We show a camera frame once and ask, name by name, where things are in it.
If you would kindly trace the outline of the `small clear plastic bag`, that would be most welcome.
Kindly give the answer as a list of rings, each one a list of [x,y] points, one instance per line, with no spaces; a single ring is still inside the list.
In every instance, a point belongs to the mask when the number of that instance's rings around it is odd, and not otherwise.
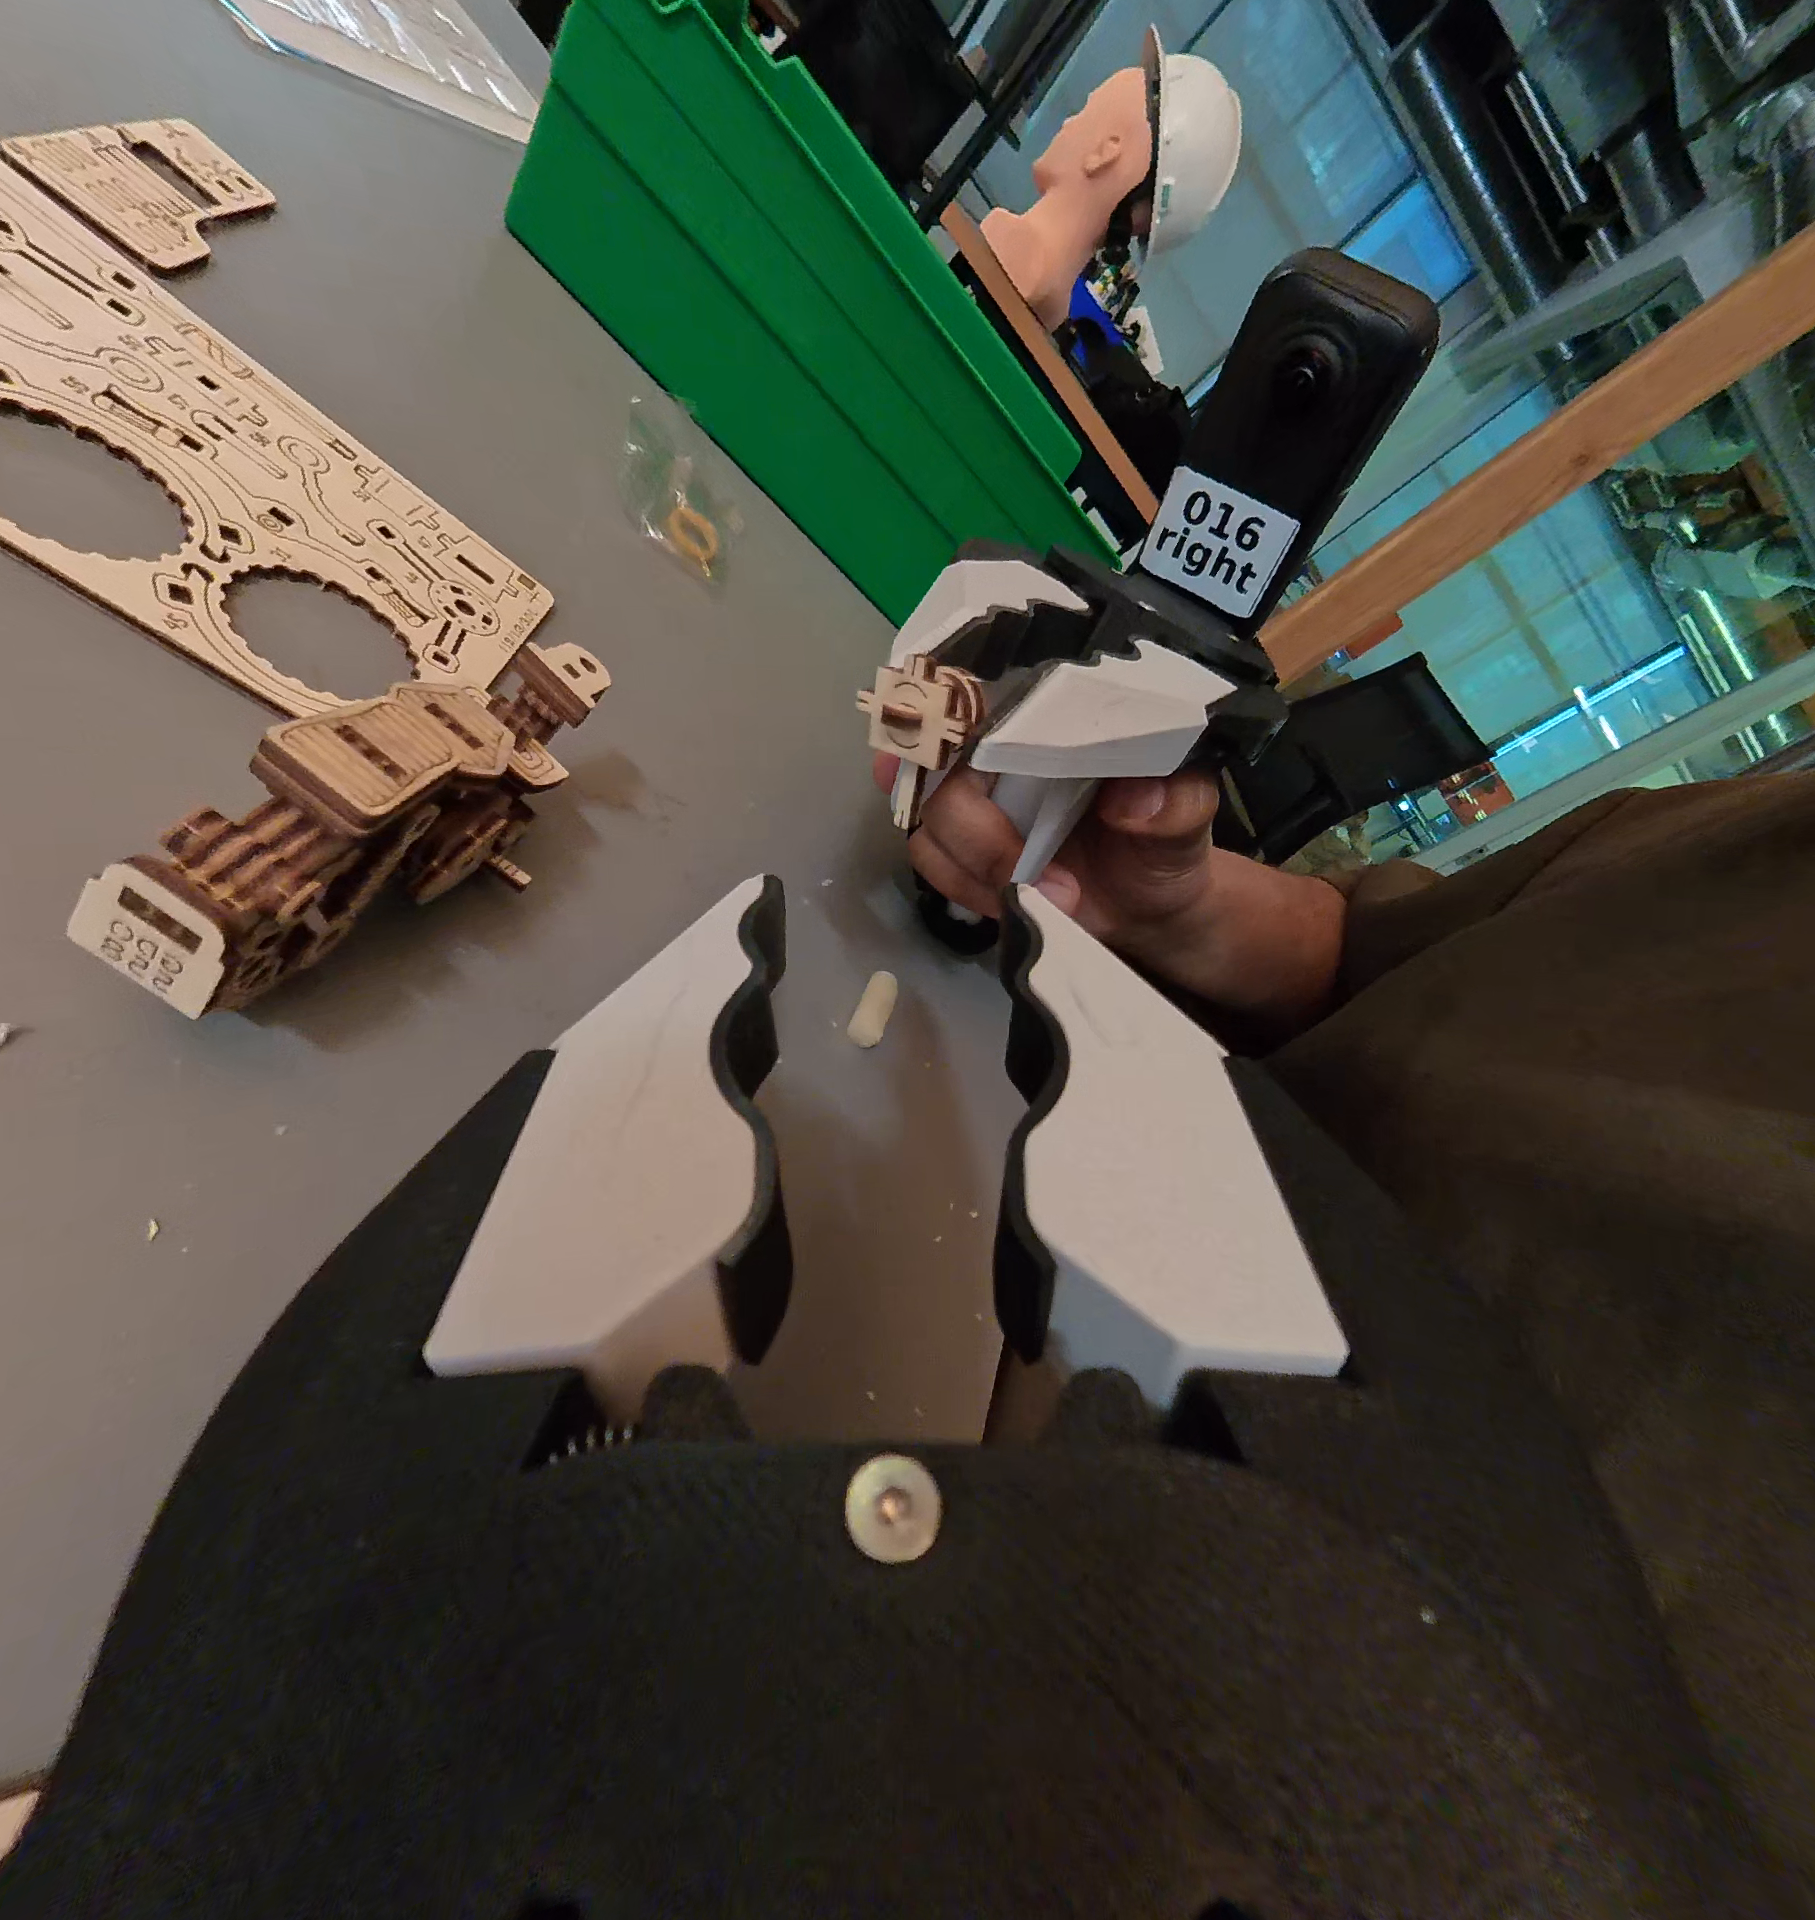
[[[745,516],[679,401],[664,393],[632,398],[619,484],[632,527],[657,553],[702,585],[724,579]]]

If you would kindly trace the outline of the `person's right forearm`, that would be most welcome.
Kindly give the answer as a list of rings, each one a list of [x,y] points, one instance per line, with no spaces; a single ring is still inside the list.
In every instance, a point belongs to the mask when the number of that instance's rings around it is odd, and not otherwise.
[[[1258,1057],[1337,1006],[1349,907],[1322,876],[1211,852],[1198,899],[1138,966],[1230,1052]]]

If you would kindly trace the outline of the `black office chair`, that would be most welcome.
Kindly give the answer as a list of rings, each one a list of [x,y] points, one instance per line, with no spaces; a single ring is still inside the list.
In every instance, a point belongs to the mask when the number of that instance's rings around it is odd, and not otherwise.
[[[1230,755],[1213,841],[1279,866],[1372,807],[1492,760],[1422,655],[1288,705],[1255,755]]]

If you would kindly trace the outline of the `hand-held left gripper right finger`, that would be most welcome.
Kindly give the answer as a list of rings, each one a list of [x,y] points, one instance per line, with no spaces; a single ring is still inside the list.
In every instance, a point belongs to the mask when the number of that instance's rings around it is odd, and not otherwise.
[[[1230,1056],[1036,887],[1005,901],[1005,1362],[1115,1371],[1169,1410],[1196,1372],[1336,1379],[1353,1346]]]

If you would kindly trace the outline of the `grey desk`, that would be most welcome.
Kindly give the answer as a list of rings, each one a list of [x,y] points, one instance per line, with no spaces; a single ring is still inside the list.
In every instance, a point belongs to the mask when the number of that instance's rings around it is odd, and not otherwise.
[[[891,625],[712,445],[724,579],[622,503],[653,382],[504,230],[519,150],[279,55],[219,5],[0,5],[0,140],[182,116],[279,207],[182,300],[553,590],[613,688],[519,895],[368,913],[243,1017],[182,1020],[64,935],[106,862],[245,810],[265,715],[0,548],[0,1787],[51,1761],[201,1428],[298,1286],[529,1048],[748,876],[782,876],[776,1129],[797,1289],[766,1434],[974,1441],[1022,1112],[991,970],[930,942],[855,692]],[[847,1040],[877,970],[888,1038]]]

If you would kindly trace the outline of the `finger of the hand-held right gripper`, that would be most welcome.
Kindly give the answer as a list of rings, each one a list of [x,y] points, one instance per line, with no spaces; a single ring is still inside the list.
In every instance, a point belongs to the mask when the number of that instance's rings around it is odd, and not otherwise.
[[[996,541],[967,541],[901,622],[890,665],[925,657],[996,683],[1015,670],[1070,659],[1095,610],[1046,559]]]
[[[1142,639],[1130,655],[1050,663],[977,737],[982,773],[1039,779],[1165,778],[1242,688]]]

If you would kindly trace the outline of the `person's brown shirt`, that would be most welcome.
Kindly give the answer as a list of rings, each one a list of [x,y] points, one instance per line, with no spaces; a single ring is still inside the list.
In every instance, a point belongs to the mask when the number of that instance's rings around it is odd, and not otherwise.
[[[1815,772],[1346,891],[1271,1069],[1519,1329],[1815,1916]]]

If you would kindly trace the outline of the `small wooden gear assembly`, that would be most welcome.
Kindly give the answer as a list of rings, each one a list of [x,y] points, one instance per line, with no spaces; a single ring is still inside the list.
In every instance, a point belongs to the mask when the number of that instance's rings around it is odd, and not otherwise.
[[[881,667],[855,708],[873,753],[943,772],[985,726],[988,690],[977,675],[915,655],[904,667]]]

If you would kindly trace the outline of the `clear plastic sheet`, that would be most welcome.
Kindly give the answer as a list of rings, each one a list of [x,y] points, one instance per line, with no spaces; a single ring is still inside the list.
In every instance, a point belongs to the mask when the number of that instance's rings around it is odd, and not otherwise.
[[[243,33],[525,149],[536,92],[457,3],[223,3]]]

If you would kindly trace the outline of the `large wooden puzzle sheet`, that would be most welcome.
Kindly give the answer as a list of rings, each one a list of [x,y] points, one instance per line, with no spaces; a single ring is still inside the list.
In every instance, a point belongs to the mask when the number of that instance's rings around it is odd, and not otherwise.
[[[167,491],[180,546],[111,558],[0,514],[0,546],[265,708],[345,700],[283,673],[224,598],[308,580],[391,630],[425,683],[491,690],[553,594],[0,159],[0,413],[102,445]]]

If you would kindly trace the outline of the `green plastic bin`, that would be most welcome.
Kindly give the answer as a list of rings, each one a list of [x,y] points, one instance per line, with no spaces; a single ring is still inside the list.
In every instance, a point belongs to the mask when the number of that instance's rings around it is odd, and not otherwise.
[[[974,540],[1115,561],[1073,433],[745,5],[571,5],[506,226],[890,619]]]

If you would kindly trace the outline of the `wooden beam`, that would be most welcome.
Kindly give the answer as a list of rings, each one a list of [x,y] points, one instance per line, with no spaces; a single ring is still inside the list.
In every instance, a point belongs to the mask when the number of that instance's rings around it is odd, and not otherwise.
[[[1815,328],[1815,222],[1715,295],[1544,426],[1279,611],[1259,646],[1280,685],[1408,602],[1773,360]]]

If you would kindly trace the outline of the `mannequin head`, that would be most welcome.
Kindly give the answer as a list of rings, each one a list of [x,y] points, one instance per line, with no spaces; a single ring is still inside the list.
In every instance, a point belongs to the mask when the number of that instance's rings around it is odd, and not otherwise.
[[[979,230],[1046,329],[1070,316],[1073,289],[1105,247],[1114,215],[1150,174],[1155,156],[1142,66],[1104,80],[1034,164],[1036,204],[991,209]]]

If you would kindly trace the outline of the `wooden model car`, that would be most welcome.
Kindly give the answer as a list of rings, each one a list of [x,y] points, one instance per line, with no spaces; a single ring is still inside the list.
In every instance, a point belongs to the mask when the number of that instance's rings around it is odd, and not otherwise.
[[[240,1013],[345,944],[390,894],[429,904],[510,857],[532,799],[571,778],[552,753],[612,688],[579,645],[529,642],[510,690],[404,681],[264,732],[245,816],[197,809],[160,853],[91,876],[66,936],[186,1018]]]

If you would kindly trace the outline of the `small wooden puzzle sheet piece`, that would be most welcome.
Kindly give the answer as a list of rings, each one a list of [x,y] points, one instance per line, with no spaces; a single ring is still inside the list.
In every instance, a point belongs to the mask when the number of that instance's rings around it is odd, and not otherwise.
[[[210,222],[279,206],[269,186],[180,118],[10,136],[0,156],[156,275],[208,264]]]

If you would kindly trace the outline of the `black bag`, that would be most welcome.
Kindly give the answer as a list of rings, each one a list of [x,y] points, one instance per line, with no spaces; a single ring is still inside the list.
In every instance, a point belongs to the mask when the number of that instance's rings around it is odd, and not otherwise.
[[[1056,344],[1114,443],[1152,497],[1160,500],[1193,433],[1184,393],[1149,373],[1137,350],[1110,323],[1073,316],[1056,331]]]

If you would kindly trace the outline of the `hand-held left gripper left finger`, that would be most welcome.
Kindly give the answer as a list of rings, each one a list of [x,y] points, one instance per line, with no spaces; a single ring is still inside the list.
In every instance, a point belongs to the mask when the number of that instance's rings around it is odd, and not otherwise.
[[[425,1343],[438,1379],[567,1369],[607,1422],[673,1365],[760,1365],[793,1296],[776,1137],[779,876],[569,1027]]]

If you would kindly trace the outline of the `person's right hand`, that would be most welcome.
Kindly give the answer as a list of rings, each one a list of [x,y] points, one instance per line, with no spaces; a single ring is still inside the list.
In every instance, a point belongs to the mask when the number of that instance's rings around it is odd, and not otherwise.
[[[944,899],[994,917],[1025,834],[999,802],[1000,779],[965,766],[925,800],[907,839],[915,870]],[[1130,962],[1145,962],[1156,931],[1196,901],[1207,878],[1223,799],[1213,772],[1108,779],[1065,846],[1028,880],[1059,912]]]

